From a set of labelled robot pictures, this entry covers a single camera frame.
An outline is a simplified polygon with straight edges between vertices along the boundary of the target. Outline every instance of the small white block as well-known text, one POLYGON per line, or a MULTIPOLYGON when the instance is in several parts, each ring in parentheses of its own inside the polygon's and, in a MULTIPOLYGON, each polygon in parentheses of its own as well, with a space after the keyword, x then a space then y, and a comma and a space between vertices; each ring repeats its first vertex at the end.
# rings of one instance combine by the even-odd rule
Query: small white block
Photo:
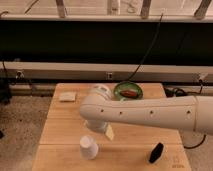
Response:
POLYGON ((76 92, 63 92, 59 96, 60 102, 74 102, 76 99, 76 92))

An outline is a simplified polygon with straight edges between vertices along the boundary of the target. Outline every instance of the paper cup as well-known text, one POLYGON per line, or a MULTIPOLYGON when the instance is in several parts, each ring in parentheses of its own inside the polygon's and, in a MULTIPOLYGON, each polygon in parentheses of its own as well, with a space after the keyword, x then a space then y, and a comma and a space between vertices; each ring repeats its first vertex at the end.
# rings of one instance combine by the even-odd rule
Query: paper cup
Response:
POLYGON ((91 160, 98 154, 98 145, 91 136, 86 135, 80 140, 80 151, 84 159, 91 160))

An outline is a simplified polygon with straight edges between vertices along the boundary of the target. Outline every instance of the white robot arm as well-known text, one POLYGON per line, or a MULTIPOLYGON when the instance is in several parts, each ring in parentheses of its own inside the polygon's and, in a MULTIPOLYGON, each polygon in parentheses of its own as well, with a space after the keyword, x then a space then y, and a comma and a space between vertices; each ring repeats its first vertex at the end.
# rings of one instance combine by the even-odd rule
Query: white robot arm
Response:
POLYGON ((182 129, 213 135, 213 97, 186 96, 113 101, 110 89, 94 85, 80 106, 87 127, 104 132, 107 122, 182 129))

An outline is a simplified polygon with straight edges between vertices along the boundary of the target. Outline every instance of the red object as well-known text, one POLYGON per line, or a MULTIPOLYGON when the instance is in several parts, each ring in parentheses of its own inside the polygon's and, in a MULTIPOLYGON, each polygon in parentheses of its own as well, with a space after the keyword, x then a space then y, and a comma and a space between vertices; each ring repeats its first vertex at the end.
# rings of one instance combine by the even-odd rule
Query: red object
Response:
POLYGON ((123 90, 120 92, 120 95, 127 98, 136 99, 138 97, 138 93, 132 90, 123 90))

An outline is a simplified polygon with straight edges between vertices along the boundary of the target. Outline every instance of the wooden table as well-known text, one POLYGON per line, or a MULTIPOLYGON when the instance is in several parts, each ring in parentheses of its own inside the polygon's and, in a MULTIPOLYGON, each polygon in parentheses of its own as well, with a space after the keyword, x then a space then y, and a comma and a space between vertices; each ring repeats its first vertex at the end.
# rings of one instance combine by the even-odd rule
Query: wooden table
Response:
MULTIPOLYGON (((177 130, 113 123, 113 141, 84 126, 79 105, 92 84, 58 84, 40 139, 33 171, 191 170, 177 130), (61 92, 76 91, 76 102, 59 102, 61 92), (94 160, 80 155, 79 141, 91 135, 100 151, 94 160), (162 157, 150 164, 150 152, 162 142, 162 157)), ((140 84, 144 98, 165 98, 161 84, 140 84)))

